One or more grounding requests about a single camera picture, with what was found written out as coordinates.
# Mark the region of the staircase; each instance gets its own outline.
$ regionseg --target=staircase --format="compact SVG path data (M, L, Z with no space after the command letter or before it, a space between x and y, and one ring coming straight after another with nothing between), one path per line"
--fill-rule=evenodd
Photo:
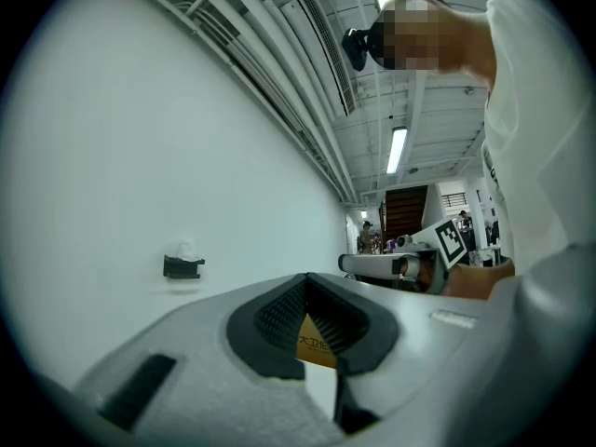
M420 232L426 203L426 185L387 192L385 240Z

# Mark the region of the black slot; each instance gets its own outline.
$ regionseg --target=black slot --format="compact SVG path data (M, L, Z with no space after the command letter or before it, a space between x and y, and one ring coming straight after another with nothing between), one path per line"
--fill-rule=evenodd
M176 359L161 354L146 359L99 414L115 426L131 430L175 364Z

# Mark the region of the white shirt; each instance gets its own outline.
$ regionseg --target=white shirt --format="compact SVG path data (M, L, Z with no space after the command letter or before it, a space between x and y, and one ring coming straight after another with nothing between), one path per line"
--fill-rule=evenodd
M572 226L584 210L575 185L596 176L586 149L596 148L593 88L573 34L546 0L490 0L487 8L497 70L484 128L498 188L485 177L501 251L520 275L571 241L593 239ZM573 161L582 146L583 159ZM594 217L581 222L593 226Z

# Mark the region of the wall-mounted holder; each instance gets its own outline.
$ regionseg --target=wall-mounted holder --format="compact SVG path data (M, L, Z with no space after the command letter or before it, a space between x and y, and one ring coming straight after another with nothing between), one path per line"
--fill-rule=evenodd
M164 255L164 277L170 279L198 279L198 266L205 264L205 260L199 259L194 262L187 262L178 257Z

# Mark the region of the white wall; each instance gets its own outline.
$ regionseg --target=white wall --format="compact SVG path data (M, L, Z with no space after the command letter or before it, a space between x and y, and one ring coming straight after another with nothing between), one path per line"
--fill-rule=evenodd
M474 191L480 191L482 215L484 216L484 220L489 224L492 224L496 220L496 217L491 212L491 209L494 209L494 202L488 191L486 179L484 179L484 176L479 176L471 179L470 182L474 188Z
M425 204L425 213L422 217L422 228L428 228L445 218L443 201L440 196L440 189L433 183L427 189L427 202Z
M361 223L354 222L354 219L348 214L345 217L345 235L347 236L347 252L353 255L358 251L357 239L360 235Z
M469 212L470 211L469 204L447 207L447 208L445 208L445 215L456 217L456 216L459 216L459 214L461 213L462 210Z
M0 258L35 368L71 387L172 308L340 274L345 211L231 72L146 0L66 0L4 113ZM167 282L192 239L199 282ZM186 294L174 294L176 291Z
M444 183L438 183L439 191L442 196L450 196L451 194L460 194L466 192L463 180L457 181L445 181Z

